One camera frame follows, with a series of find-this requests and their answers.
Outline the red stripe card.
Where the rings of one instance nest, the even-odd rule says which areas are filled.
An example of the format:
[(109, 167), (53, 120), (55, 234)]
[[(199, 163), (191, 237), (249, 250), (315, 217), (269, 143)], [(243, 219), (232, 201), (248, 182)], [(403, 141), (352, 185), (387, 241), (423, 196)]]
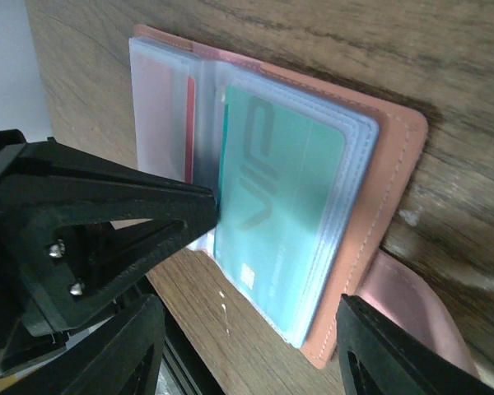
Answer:
[(185, 177), (185, 181), (190, 184), (193, 182), (194, 111), (195, 111), (195, 81), (192, 77), (189, 77), (187, 81), (184, 177)]

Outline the teal card large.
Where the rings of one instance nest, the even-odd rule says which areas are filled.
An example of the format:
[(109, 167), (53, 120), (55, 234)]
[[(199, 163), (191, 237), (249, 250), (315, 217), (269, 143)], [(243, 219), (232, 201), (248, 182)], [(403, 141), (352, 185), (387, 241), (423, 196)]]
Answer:
[(288, 343), (309, 329), (346, 214), (336, 105), (287, 90), (225, 93), (213, 255)]

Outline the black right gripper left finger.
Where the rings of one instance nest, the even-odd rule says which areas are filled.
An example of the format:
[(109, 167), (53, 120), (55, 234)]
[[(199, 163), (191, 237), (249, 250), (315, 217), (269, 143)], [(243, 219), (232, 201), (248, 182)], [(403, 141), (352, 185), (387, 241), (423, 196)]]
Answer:
[(164, 309), (143, 295), (49, 365), (46, 394), (153, 394), (165, 342)]

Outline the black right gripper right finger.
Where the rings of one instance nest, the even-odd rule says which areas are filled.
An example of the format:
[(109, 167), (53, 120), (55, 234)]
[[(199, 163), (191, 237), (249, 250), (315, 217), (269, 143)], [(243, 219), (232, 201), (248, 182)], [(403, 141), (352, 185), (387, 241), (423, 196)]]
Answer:
[(342, 295), (336, 318), (346, 394), (494, 394), (359, 296)]

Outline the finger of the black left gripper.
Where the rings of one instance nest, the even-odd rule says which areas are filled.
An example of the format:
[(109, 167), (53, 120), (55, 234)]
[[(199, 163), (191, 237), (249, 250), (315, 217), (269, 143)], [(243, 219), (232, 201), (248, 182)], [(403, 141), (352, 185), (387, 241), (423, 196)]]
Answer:
[(48, 358), (217, 218), (208, 188), (0, 131), (0, 373)]

